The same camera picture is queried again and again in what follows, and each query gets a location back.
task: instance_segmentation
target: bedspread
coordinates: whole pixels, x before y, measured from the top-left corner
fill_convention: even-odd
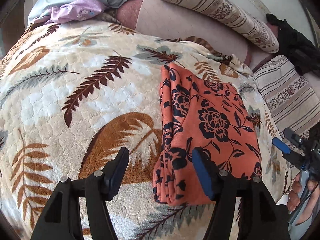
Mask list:
[[[153,199],[162,143],[160,69],[168,63],[237,89],[258,137],[262,162],[255,172],[279,200],[291,177],[271,144],[280,135],[252,72],[235,56],[229,64],[210,58],[193,42],[94,20],[22,36],[0,64],[0,208],[20,237],[30,238],[61,176],[85,178],[126,146],[130,162],[119,194],[107,203],[119,239],[202,239],[214,204],[169,207]],[[90,239],[84,199],[80,210]],[[231,239],[237,217],[235,210]]]

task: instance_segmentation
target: fern leaf print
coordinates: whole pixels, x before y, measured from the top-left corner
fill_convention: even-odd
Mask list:
[[[177,61],[177,59],[182,57],[182,54],[177,52],[172,52],[167,46],[161,46],[159,48],[151,48],[146,46],[137,46],[137,50],[141,51],[141,53],[135,55],[135,57],[140,59],[146,59],[150,63],[163,65],[169,64],[171,62],[176,62],[179,65],[183,66],[181,63]]]
[[[30,49],[38,41],[40,41],[40,40],[44,39],[45,37],[48,37],[50,34],[56,32],[57,29],[59,28],[59,25],[60,25],[60,23],[49,26],[47,32],[44,35],[40,36],[39,38],[35,39],[26,49],[23,49],[22,51],[20,51],[19,54],[16,56],[16,59],[19,57],[20,54],[25,52],[27,49]]]
[[[199,61],[195,56],[191,55],[197,60],[194,67],[198,71],[198,75],[203,73],[202,79],[211,81],[211,82],[222,82],[217,73],[210,67],[208,62]]]
[[[265,122],[266,122],[266,127],[267,130],[269,132],[269,134],[271,135],[271,137],[277,137],[277,130],[276,128],[273,127],[272,123],[271,123],[271,117],[269,116],[268,113],[265,113]]]
[[[246,93],[253,93],[256,90],[257,89],[253,87],[251,84],[249,84],[248,82],[243,82],[238,87],[239,94],[244,98]]]
[[[79,74],[78,72],[69,71],[68,64],[66,64],[64,67],[52,65],[50,69],[41,68],[37,71],[34,71],[30,75],[19,80],[14,86],[8,89],[8,91],[4,94],[4,97],[0,101],[0,109],[2,109],[6,100],[16,90],[36,87],[38,84],[55,80],[66,73]]]
[[[123,34],[126,34],[126,35],[131,34],[133,36],[135,34],[134,30],[132,30],[130,28],[126,28],[126,27],[124,27],[122,25],[119,25],[119,24],[112,23],[108,27],[110,28],[111,31],[113,31],[115,33],[123,33]]]
[[[144,222],[144,225],[136,228],[135,235],[131,236],[134,240],[153,240],[159,239],[162,235],[170,235],[175,227],[180,229],[184,221],[190,225],[192,219],[201,219],[205,208],[210,210],[214,207],[209,205],[183,205],[178,207],[168,207],[166,205],[157,206],[157,213],[149,215],[150,220]]]
[[[61,109],[66,109],[64,120],[68,127],[72,121],[72,110],[76,110],[76,106],[79,106],[79,101],[82,101],[83,97],[87,98],[89,93],[92,94],[95,88],[100,89],[100,84],[106,86],[108,80],[114,81],[114,76],[121,78],[119,72],[124,73],[124,68],[129,68],[130,60],[132,59],[128,57],[109,56],[101,69],[95,70],[94,72],[96,73],[85,78],[86,81],[76,88]]]
[[[45,174],[41,172],[52,170],[52,167],[43,163],[46,157],[44,152],[47,144],[31,143],[26,145],[21,130],[18,129],[22,140],[22,149],[17,152],[13,161],[13,172],[11,180],[13,180],[12,193],[18,192],[17,206],[20,208],[22,204],[23,220],[27,217],[27,211],[30,214],[30,227],[35,227],[52,190],[46,187],[47,184],[53,183]]]

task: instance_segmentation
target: black flower print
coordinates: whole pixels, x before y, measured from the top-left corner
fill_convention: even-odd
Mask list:
[[[189,107],[190,107],[190,92],[178,84],[176,89],[172,90],[173,115],[186,117]]]
[[[171,148],[171,142],[173,139],[173,122],[169,122],[163,126],[162,129],[162,146],[161,149],[165,152]]]
[[[228,142],[228,128],[230,122],[224,113],[219,113],[213,107],[202,108],[198,110],[199,119],[202,121],[199,124],[199,129],[202,135],[209,139],[216,137],[220,142]]]
[[[244,104],[242,103],[243,101],[242,101],[241,95],[236,94],[236,95],[234,96],[233,100],[234,100],[234,101],[239,101],[240,107],[241,107],[242,109],[245,109],[245,106],[244,106]]]
[[[251,179],[253,179],[253,177],[259,177],[260,179],[262,179],[262,169],[261,169],[261,164],[260,162],[257,162],[255,167],[254,167],[254,170],[253,170],[253,173],[251,175]]]
[[[216,93],[218,93],[220,90],[223,89],[222,83],[214,83],[214,82],[204,80],[204,85]]]

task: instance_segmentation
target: black cloth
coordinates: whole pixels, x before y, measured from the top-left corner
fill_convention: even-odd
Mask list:
[[[313,71],[320,77],[320,51],[302,33],[292,28],[286,20],[278,20],[273,14],[266,14],[271,25],[278,26],[280,49],[276,55],[286,56],[303,75]]]

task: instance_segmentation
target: metal screw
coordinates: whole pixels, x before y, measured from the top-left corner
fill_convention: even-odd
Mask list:
[[[253,177],[253,181],[256,182],[256,183],[259,183],[259,182],[261,182],[261,179],[259,177],[257,177],[257,176],[254,176]]]
[[[219,171],[219,175],[222,177],[225,177],[228,175],[228,172],[226,170],[221,170],[221,171]]]
[[[98,171],[95,171],[93,174],[94,174],[94,176],[96,176],[96,177],[100,177],[100,176],[103,174],[103,172],[100,171],[100,170],[98,170]]]
[[[61,181],[62,183],[66,183],[68,179],[69,179],[68,176],[62,176],[61,179],[60,179],[60,181]]]

